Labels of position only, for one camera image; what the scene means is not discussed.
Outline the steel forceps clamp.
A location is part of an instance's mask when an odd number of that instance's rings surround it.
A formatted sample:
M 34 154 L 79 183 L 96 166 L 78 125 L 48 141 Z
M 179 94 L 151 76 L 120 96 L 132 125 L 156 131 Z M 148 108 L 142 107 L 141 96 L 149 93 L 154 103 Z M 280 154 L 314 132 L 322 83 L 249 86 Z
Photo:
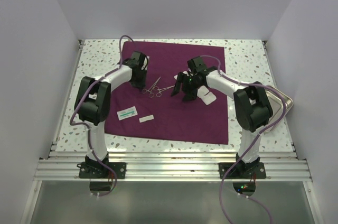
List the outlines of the steel forceps clamp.
M 153 89 L 154 89 L 154 87 L 156 87 L 156 85 L 157 85 L 157 83 L 159 82 L 160 79 L 161 79 L 161 77 L 159 77 L 159 78 L 158 78 L 158 79 L 150 86 L 150 88 L 148 88 L 148 89 L 143 89 L 143 90 L 142 90 L 142 93 L 143 93 L 143 94 L 146 94 L 146 93 L 151 94 L 152 91 L 153 91 Z
M 151 91 L 149 93 L 149 97 L 150 98 L 161 97 L 162 92 L 167 91 L 169 89 L 172 89 L 173 87 L 174 87 L 174 85 L 169 86 L 169 87 L 165 87 L 165 88 L 159 88 L 158 86 L 155 86 L 151 89 Z

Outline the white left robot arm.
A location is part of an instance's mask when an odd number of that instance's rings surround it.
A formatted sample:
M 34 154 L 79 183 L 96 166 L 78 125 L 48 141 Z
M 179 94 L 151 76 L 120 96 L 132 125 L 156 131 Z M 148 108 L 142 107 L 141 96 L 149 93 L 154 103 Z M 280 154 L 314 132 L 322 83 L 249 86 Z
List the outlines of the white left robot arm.
M 87 132 L 88 153 L 85 164 L 98 178 L 110 171 L 105 143 L 105 121 L 110 112 L 111 93 L 124 83 L 142 90 L 145 87 L 148 56 L 134 51 L 130 58 L 121 60 L 117 68 L 96 78 L 83 77 L 70 118 L 71 126 L 82 125 Z

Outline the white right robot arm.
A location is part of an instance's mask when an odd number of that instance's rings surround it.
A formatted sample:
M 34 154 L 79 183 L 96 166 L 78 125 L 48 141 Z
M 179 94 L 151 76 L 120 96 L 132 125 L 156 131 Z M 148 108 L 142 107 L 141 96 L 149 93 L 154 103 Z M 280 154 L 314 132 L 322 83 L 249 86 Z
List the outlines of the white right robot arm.
M 219 66 L 208 67 L 201 56 L 189 60 L 187 66 L 187 73 L 177 74 L 171 96 L 182 91 L 183 101 L 193 101 L 197 98 L 198 89 L 207 87 L 233 100 L 236 119 L 242 128 L 235 171 L 238 176 L 247 178 L 254 172 L 253 164 L 259 162 L 260 135 L 273 115 L 265 86 L 257 81 L 246 83 L 231 78 Z

